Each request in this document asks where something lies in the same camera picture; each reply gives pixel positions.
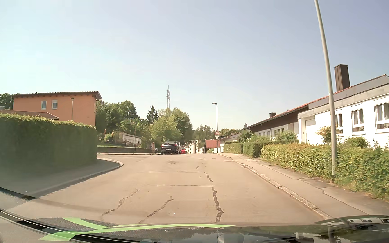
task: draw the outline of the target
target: orange house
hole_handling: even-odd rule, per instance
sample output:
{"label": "orange house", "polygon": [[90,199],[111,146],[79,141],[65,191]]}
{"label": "orange house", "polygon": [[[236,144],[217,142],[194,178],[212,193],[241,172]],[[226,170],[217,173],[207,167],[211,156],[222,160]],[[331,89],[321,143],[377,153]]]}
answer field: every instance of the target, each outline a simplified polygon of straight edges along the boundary
{"label": "orange house", "polygon": [[75,121],[95,126],[95,102],[98,91],[55,92],[13,95],[13,110],[48,112],[60,121]]}

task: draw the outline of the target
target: curb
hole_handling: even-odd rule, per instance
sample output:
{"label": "curb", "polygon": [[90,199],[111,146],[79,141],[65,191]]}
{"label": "curb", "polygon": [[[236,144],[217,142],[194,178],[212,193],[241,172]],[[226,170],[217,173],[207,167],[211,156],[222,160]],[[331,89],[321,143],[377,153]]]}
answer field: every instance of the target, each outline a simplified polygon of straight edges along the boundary
{"label": "curb", "polygon": [[331,219],[332,217],[330,215],[328,215],[327,213],[323,212],[322,210],[320,210],[316,205],[314,205],[313,203],[309,202],[308,200],[306,200],[305,198],[301,197],[300,195],[296,194],[294,191],[290,190],[289,188],[279,184],[277,181],[269,178],[268,176],[266,176],[265,174],[262,174],[260,173],[259,171],[257,171],[256,169],[254,169],[253,167],[250,167],[248,165],[246,165],[245,163],[240,163],[240,162],[237,162],[237,161],[234,161],[231,157],[228,157],[224,154],[220,154],[218,153],[219,155],[223,156],[223,157],[226,157],[230,160],[232,160],[233,162],[235,163],[238,163],[239,165],[241,165],[242,167],[246,168],[246,169],[249,169],[251,170],[254,174],[257,174],[258,176],[260,176],[263,180],[269,182],[270,184],[272,184],[274,187],[277,187],[278,189],[284,191],[285,193],[287,193],[290,197],[292,197],[293,199],[301,202],[302,204],[304,204],[304,206],[306,206],[307,208],[309,208],[310,210],[312,210],[313,212],[319,214],[322,218],[324,219]]}
{"label": "curb", "polygon": [[160,153],[101,153],[97,152],[97,155],[158,155]]}
{"label": "curb", "polygon": [[111,161],[111,162],[114,162],[114,163],[118,163],[119,166],[115,167],[115,168],[104,169],[104,170],[101,170],[101,171],[98,171],[98,172],[95,172],[95,173],[92,173],[92,174],[89,174],[89,175],[85,175],[85,176],[82,176],[82,177],[79,177],[79,178],[76,178],[76,179],[73,179],[73,180],[65,181],[65,182],[62,182],[60,184],[49,186],[49,187],[46,187],[46,188],[38,190],[38,191],[30,192],[29,194],[31,196],[33,196],[34,194],[40,194],[40,195],[49,194],[49,193],[54,192],[56,190],[61,190],[61,189],[66,188],[66,187],[68,187],[70,185],[74,185],[74,184],[77,184],[79,182],[83,182],[85,180],[91,179],[93,177],[105,174],[107,172],[111,172],[112,170],[119,169],[119,168],[121,168],[124,165],[124,163],[119,162],[117,160],[105,159],[105,158],[100,158],[100,159],[101,160]]}

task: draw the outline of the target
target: garage door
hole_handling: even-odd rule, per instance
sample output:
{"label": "garage door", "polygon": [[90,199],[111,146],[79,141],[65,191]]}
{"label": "garage door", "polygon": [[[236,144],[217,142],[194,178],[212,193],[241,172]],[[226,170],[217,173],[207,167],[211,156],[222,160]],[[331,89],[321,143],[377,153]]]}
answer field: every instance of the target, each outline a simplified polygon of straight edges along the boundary
{"label": "garage door", "polygon": [[316,121],[310,119],[305,121],[305,142],[310,143],[314,141],[316,136]]}

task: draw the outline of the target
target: car hood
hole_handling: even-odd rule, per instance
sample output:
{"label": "car hood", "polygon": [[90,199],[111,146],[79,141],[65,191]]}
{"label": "car hood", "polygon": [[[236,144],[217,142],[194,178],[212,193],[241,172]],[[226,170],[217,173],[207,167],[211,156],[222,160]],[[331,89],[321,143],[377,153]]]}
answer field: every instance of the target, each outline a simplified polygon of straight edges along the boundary
{"label": "car hood", "polygon": [[312,224],[125,224],[84,218],[25,219],[0,209],[0,217],[44,233],[41,241],[83,242],[364,242],[389,239],[389,216],[334,218]]}

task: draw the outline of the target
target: windshield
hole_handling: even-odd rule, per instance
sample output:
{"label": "windshield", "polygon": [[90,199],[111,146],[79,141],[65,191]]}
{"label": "windshield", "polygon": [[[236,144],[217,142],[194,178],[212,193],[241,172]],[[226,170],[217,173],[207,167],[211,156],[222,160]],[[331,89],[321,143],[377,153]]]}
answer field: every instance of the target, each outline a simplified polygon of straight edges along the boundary
{"label": "windshield", "polygon": [[389,237],[370,3],[0,0],[0,241]]}

